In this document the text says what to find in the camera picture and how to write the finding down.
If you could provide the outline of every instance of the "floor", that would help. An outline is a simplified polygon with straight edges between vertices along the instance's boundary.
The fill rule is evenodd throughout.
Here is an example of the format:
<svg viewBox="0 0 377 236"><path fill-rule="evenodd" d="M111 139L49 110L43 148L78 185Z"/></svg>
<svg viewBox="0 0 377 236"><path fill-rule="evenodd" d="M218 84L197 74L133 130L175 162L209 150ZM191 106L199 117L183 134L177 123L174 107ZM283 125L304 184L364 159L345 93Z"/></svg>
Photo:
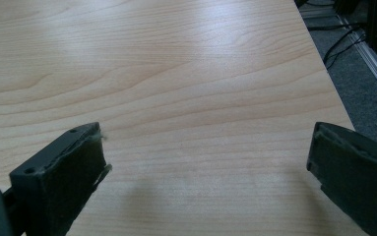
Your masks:
<svg viewBox="0 0 377 236"><path fill-rule="evenodd" d="M330 0L310 0L312 3L332 3ZM302 9L317 8L304 5ZM350 17L363 21L366 13L364 6L358 6L358 13ZM304 19L308 27L333 26L340 24L336 16ZM347 29L311 31L310 34L323 58L329 48L345 33ZM334 52L339 52L351 45L350 39L344 40ZM366 65L359 52L352 47L338 57L336 63L328 70L332 81L342 99L354 129L362 135L377 142L377 79Z"/></svg>

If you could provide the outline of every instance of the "wooden table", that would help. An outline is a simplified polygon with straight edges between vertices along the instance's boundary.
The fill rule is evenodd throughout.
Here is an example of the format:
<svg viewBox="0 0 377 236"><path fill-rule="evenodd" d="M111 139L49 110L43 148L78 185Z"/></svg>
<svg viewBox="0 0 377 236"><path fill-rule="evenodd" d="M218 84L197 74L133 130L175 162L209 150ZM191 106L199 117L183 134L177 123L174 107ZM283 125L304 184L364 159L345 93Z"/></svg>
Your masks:
<svg viewBox="0 0 377 236"><path fill-rule="evenodd" d="M92 121L113 172L69 235L363 235L305 169L351 123L291 0L0 0L0 188Z"/></svg>

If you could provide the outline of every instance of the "black cable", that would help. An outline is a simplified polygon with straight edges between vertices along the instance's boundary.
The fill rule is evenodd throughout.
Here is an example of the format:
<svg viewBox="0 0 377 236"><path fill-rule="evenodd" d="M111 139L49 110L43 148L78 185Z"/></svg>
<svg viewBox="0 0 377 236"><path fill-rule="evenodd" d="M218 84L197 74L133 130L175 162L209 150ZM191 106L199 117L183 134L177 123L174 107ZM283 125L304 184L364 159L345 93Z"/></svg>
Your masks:
<svg viewBox="0 0 377 236"><path fill-rule="evenodd" d="M324 58L323 58L323 63L326 65L327 63L327 60L329 59L329 56L330 56L330 53L332 53L333 50L335 50L335 48L351 33L353 33L354 31L356 30L359 30L360 27L357 27L357 28L353 28L353 29L350 29L347 33L345 33L341 38L339 38L339 40L337 42L335 42L335 44L333 44L333 46L326 52L326 55L324 55Z"/></svg>
<svg viewBox="0 0 377 236"><path fill-rule="evenodd" d="M346 27L362 27L364 28L366 23L351 23L351 24L343 24L343 25L334 25L334 26L327 26L327 27L309 27L307 28L309 31L322 31L322 30L336 30L340 28Z"/></svg>
<svg viewBox="0 0 377 236"><path fill-rule="evenodd" d="M310 3L310 2L306 2L305 4L313 6L313 7L332 7L333 5L335 5L334 3L330 3L330 4L318 4L318 3Z"/></svg>
<svg viewBox="0 0 377 236"><path fill-rule="evenodd" d="M300 8L302 5L304 5L308 0L294 0L295 5L297 8Z"/></svg>
<svg viewBox="0 0 377 236"><path fill-rule="evenodd" d="M329 60L329 59L332 58L332 57L334 57L334 59L333 59L333 62L330 64L330 66L328 66L326 69L329 70L329 69L335 64L336 60L338 59L338 57L339 57L342 53L348 51L348 50L351 49L353 46L355 46L357 43L360 43L360 42L362 42L362 41L365 41L366 38L363 38L363 37L365 37L365 36L366 36L366 34L364 33L364 34L361 35L361 36L360 36L355 42L353 42L351 45L347 46L347 47L346 47L345 49L343 49L342 51L337 52L337 53L335 53L335 54L329 56L329 57L327 58L327 60Z"/></svg>

